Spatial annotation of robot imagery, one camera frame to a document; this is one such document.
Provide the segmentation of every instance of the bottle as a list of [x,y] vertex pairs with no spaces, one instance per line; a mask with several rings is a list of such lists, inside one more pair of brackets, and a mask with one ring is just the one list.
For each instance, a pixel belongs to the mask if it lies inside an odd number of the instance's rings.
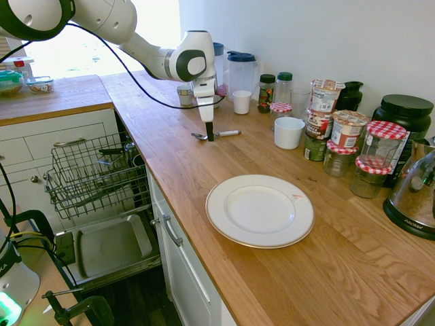
[[278,74],[273,102],[292,104],[292,80],[291,73],[281,72]]
[[260,95],[258,97],[258,111],[260,113],[269,113],[271,103],[273,102],[273,93],[275,91],[275,76],[265,73],[260,76]]

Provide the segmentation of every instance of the white plate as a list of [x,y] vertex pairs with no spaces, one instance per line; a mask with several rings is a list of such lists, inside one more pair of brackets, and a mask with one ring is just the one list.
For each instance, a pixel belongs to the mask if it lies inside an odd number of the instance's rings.
[[281,248],[302,240],[314,211],[302,190],[268,175],[241,175],[216,185],[207,216],[225,237],[255,248]]

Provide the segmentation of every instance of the white cup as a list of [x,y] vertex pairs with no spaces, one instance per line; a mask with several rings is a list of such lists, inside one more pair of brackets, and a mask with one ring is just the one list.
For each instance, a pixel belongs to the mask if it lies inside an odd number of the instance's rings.
[[295,117],[279,117],[275,120],[275,144],[283,149],[299,146],[305,123]]
[[249,112],[249,104],[251,103],[251,92],[247,90],[236,90],[232,93],[234,112],[237,114],[246,114]]
[[179,98],[179,104],[181,105],[191,105],[193,99],[193,91],[190,85],[179,85],[177,86],[177,94]]

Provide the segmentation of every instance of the floor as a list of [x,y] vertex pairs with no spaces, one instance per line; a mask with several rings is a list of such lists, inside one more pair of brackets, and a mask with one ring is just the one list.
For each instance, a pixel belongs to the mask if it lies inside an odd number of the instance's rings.
[[85,293],[102,295],[110,305],[115,326],[181,326],[164,285],[162,266]]

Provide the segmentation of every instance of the food container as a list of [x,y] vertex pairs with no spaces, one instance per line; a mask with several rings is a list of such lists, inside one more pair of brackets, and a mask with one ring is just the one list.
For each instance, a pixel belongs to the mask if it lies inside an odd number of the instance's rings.
[[355,160],[355,175],[352,179],[351,191],[358,197],[375,198],[381,191],[384,180],[393,166],[387,168],[373,168],[361,161],[358,156]]
[[290,117],[292,106],[288,103],[271,103],[271,130],[275,129],[275,120],[279,117]]
[[345,177],[353,162],[358,147],[339,147],[330,139],[326,143],[326,154],[324,160],[324,171],[333,177]]
[[54,89],[50,76],[28,78],[26,85],[33,93],[51,92]]
[[360,160],[373,168],[387,168],[405,136],[406,129],[398,124],[388,121],[369,122]]
[[333,124],[331,113],[322,113],[308,109],[307,135],[315,139],[328,139]]
[[310,137],[306,132],[304,157],[310,161],[323,161],[325,159],[326,142],[324,139]]
[[314,79],[311,82],[311,110],[323,113],[332,113],[340,92],[346,86],[329,79]]
[[370,121],[364,114],[349,110],[336,111],[332,117],[331,139],[339,147],[355,147],[364,126]]
[[21,91],[24,80],[13,70],[0,71],[0,96],[13,96]]

